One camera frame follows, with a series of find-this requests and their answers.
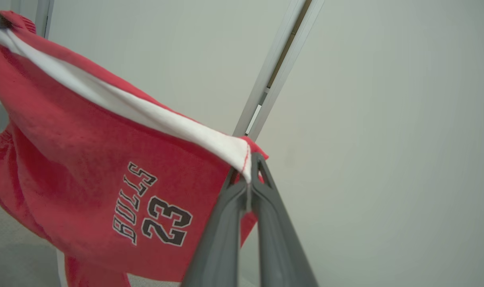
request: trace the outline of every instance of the red garment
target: red garment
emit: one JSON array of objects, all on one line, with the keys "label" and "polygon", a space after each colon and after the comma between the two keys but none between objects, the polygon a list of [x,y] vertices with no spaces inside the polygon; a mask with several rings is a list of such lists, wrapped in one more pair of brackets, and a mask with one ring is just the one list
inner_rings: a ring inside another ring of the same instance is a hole
[{"label": "red garment", "polygon": [[[230,165],[246,176],[258,147],[171,111],[1,13],[13,27],[0,30],[10,116],[0,205],[65,253],[69,287],[124,287],[126,273],[181,281]],[[255,222],[244,218],[243,239]]]}]

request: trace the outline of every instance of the black number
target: black number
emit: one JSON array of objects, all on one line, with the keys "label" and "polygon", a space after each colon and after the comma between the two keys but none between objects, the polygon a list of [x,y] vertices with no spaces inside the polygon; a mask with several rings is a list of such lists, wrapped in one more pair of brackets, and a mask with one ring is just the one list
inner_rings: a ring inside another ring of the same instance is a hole
[{"label": "black number", "polygon": [[145,171],[142,168],[139,168],[139,169],[137,169],[137,168],[138,168],[138,166],[135,165],[134,163],[132,163],[132,161],[129,162],[129,167],[128,167],[129,171],[132,174],[137,175],[138,177],[141,177],[141,176],[144,175],[145,178],[143,178],[143,182],[146,183],[148,186],[151,187],[157,181],[157,178],[154,175],[148,173],[147,171]]},{"label": "black number", "polygon": [[123,182],[125,182],[129,187],[132,187],[134,190],[136,190],[140,197],[143,196],[143,194],[145,194],[148,189],[148,187],[146,187],[146,185],[143,183],[140,183],[140,185],[137,186],[134,183],[130,182],[125,175],[123,176]]},{"label": "black number", "polygon": [[124,198],[126,201],[130,202],[130,205],[132,205],[132,207],[134,207],[136,211],[140,210],[140,199],[137,196],[134,195],[132,196],[132,199],[131,199],[129,196],[126,196],[123,193],[123,189],[120,189],[120,196]]},{"label": "black number", "polygon": [[157,208],[160,209],[160,214],[166,218],[171,219],[173,214],[180,216],[179,219],[173,220],[174,227],[183,228],[191,224],[193,216],[189,212],[175,205],[169,205],[167,202],[156,196],[152,196],[148,203],[148,214],[155,219],[159,217],[159,212],[156,210]]},{"label": "black number", "polygon": [[185,231],[180,231],[177,229],[172,228],[170,233],[171,236],[169,236],[165,231],[162,225],[160,223],[155,222],[151,218],[145,218],[143,220],[143,225],[141,226],[141,230],[145,236],[148,238],[151,238],[151,228],[153,227],[153,230],[155,231],[155,234],[162,240],[162,242],[166,244],[173,244],[176,246],[182,246],[183,240],[185,238],[185,235],[187,232]]},{"label": "black number", "polygon": [[122,236],[130,238],[133,245],[138,245],[136,244],[136,232],[130,226],[122,223],[116,216],[114,216],[113,220],[113,229]]},{"label": "black number", "polygon": [[136,224],[136,214],[132,212],[132,210],[118,199],[116,201],[116,207],[114,208],[114,211],[123,216],[128,222],[132,223],[132,225]]}]

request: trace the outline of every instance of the red fabric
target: red fabric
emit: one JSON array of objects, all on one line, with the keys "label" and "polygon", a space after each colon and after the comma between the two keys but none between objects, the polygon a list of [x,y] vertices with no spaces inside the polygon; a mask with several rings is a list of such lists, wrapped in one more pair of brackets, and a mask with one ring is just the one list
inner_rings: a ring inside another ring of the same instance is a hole
[{"label": "red fabric", "polygon": [[[36,36],[17,14],[1,14],[34,48],[164,107]],[[0,134],[0,205],[67,254],[70,287],[125,286],[125,273],[182,280],[230,168],[226,162],[85,100],[2,46],[0,101],[10,116]],[[242,220],[242,240],[255,222],[253,214]]]}]

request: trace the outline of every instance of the white fabric trim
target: white fabric trim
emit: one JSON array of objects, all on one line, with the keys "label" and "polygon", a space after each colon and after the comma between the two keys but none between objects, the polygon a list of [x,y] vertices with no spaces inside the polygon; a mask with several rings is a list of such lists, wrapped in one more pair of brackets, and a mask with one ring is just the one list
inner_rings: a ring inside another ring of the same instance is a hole
[{"label": "white fabric trim", "polygon": [[0,29],[0,44],[29,59],[85,99],[133,122],[207,149],[240,171],[248,183],[251,182],[250,147],[245,140],[227,136],[118,89],[74,65],[34,49],[9,29]]},{"label": "white fabric trim", "polygon": [[58,276],[61,287],[69,287],[67,272],[65,271],[65,254],[56,248],[56,256],[58,259]]}]

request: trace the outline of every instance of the white stripe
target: white stripe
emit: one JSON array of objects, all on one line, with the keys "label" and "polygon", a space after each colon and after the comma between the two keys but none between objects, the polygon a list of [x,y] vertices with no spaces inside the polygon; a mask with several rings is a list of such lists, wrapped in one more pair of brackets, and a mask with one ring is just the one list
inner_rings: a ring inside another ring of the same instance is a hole
[{"label": "white stripe", "polygon": [[9,29],[0,29],[0,44],[26,57],[47,75],[87,100],[133,122],[207,149],[240,171],[248,183],[251,182],[251,158],[246,162],[250,147],[245,140],[227,136],[120,90],[74,65],[34,49]]},{"label": "white stripe", "polygon": [[58,257],[58,276],[61,287],[69,287],[65,271],[65,254],[56,248],[56,256]]}]

